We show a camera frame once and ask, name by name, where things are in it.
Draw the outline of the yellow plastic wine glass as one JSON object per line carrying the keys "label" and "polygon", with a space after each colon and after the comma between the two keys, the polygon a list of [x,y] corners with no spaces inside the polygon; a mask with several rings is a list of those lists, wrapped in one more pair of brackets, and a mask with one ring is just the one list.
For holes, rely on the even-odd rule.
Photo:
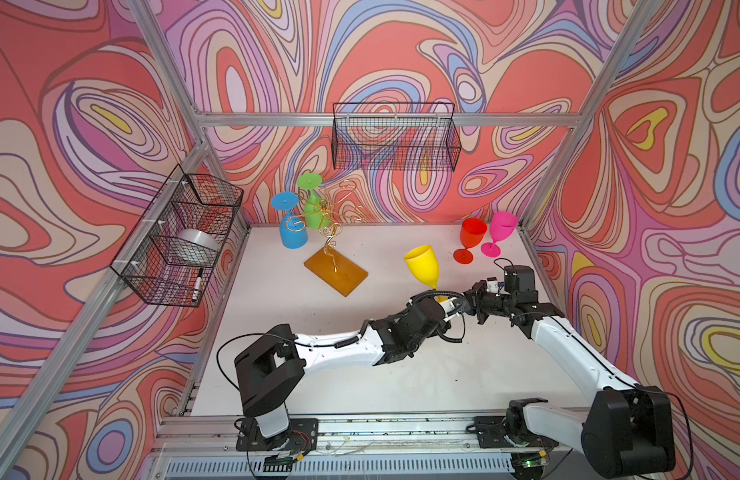
{"label": "yellow plastic wine glass", "polygon": [[431,245],[422,245],[409,251],[404,261],[411,274],[430,290],[438,289],[439,261]]}

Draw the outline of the red plastic wine glass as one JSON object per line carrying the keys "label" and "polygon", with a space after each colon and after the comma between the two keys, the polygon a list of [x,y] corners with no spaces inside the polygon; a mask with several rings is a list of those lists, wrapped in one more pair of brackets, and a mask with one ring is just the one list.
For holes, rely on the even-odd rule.
{"label": "red plastic wine glass", "polygon": [[465,219],[460,230],[461,248],[453,254],[455,261],[459,264],[470,264],[474,259],[472,249],[482,242],[487,230],[488,226],[484,221],[478,218]]}

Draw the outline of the pink plastic wine glass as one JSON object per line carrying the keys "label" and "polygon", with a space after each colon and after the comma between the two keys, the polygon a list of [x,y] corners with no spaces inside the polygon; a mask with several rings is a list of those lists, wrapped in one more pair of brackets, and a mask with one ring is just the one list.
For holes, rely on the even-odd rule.
{"label": "pink plastic wine glass", "polygon": [[489,226],[490,242],[481,245],[482,253],[488,258],[498,258],[501,256],[499,243],[508,239],[516,230],[519,219],[510,212],[496,212]]}

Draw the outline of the blue plastic wine glass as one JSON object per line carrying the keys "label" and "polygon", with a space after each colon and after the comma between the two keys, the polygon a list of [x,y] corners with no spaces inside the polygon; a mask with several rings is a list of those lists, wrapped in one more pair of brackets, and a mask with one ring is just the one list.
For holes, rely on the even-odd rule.
{"label": "blue plastic wine glass", "polygon": [[293,213],[293,209],[298,205],[299,196],[289,191],[279,193],[271,200],[271,206],[284,214],[279,226],[280,239],[282,244],[291,250],[299,249],[308,242],[306,223]]}

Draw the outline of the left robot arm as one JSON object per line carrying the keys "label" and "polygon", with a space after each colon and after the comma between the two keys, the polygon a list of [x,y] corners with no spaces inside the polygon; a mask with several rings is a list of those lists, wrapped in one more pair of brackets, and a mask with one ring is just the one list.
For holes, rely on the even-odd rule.
{"label": "left robot arm", "polygon": [[411,297],[405,308],[381,319],[368,319],[356,331],[326,336],[296,334],[289,324],[265,333],[233,360],[236,380],[224,378],[239,392],[242,408],[241,451],[290,448],[316,444],[291,426],[286,401],[310,373],[341,367],[375,367],[412,358],[432,337],[459,344],[450,337],[451,320],[472,314],[472,302],[461,293],[430,290]]}

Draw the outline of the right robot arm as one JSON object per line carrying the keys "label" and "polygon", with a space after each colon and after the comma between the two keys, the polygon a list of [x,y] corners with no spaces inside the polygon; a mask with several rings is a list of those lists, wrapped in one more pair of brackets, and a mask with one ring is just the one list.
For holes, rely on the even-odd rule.
{"label": "right robot arm", "polygon": [[583,454],[608,479],[672,471],[677,395],[639,384],[597,352],[553,304],[540,302],[530,267],[509,265],[503,272],[503,280],[491,277],[465,291],[468,314],[479,323],[507,318],[557,362],[590,403],[581,414],[539,397],[513,400],[497,428],[504,441],[524,447],[553,440]]}

